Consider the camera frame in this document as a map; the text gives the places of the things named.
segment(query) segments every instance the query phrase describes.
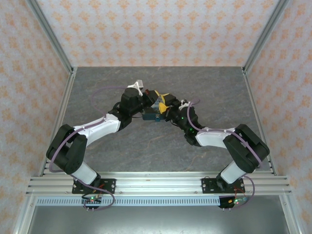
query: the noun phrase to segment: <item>wall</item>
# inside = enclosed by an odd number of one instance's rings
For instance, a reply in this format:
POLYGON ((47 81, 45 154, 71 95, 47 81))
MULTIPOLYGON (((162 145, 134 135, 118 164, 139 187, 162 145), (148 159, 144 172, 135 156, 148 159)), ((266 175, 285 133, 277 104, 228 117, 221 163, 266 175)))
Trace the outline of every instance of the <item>wall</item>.
POLYGON ((38 174, 68 74, 25 0, 0 1, 0 233, 38 174))
POLYGON ((312 230, 312 4, 292 0, 248 78, 278 172, 312 230))
POLYGON ((278 0, 39 0, 74 66, 243 66, 278 0))

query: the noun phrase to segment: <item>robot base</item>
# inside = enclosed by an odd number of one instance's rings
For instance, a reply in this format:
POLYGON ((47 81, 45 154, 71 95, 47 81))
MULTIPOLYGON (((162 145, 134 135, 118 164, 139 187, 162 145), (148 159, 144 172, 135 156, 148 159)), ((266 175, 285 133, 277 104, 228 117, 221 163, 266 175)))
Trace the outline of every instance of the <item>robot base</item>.
POLYGON ((201 188, 203 190, 203 194, 234 194, 235 190, 234 187, 241 189, 245 192, 245 186, 243 179, 237 179, 233 184, 232 187, 225 188, 225 190, 221 190, 216 183, 216 178, 203 178, 201 179, 201 188))
MULTIPOLYGON (((103 185, 101 188, 105 189, 112 194, 115 193, 115 188, 116 188, 116 179, 100 179, 100 186, 103 185)), ((73 184, 73 189, 72 189, 72 194, 106 194, 105 192, 101 192, 99 190, 92 190, 83 184, 81 184, 78 181, 74 180, 73 184)))

